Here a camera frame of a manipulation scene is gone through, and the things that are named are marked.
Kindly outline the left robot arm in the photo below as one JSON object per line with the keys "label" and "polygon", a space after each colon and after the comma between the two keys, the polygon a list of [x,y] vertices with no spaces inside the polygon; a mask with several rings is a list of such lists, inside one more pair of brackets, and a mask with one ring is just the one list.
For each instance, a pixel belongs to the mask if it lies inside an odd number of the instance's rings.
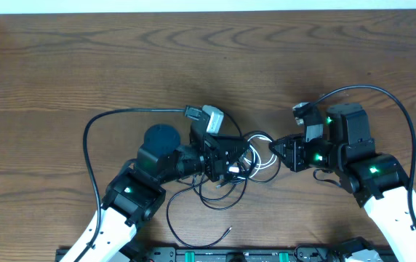
{"label": "left robot arm", "polygon": [[163,184],[192,175],[205,175],[212,182],[227,178],[249,148],[239,135],[208,132],[197,123],[191,124],[189,139],[185,146],[175,128],[150,127],[136,159],[130,159],[108,184],[100,209],[63,260],[109,261],[164,203]]}

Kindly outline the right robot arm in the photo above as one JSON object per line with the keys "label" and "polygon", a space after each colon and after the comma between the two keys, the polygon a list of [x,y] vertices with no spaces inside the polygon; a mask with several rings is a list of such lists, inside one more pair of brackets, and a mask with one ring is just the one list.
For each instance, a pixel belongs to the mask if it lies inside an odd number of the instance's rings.
{"label": "right robot arm", "polygon": [[333,172],[375,222],[399,261],[416,261],[416,193],[390,154],[378,153],[366,111],[358,103],[331,106],[323,119],[317,107],[298,119],[303,134],[288,135],[269,149],[293,172]]}

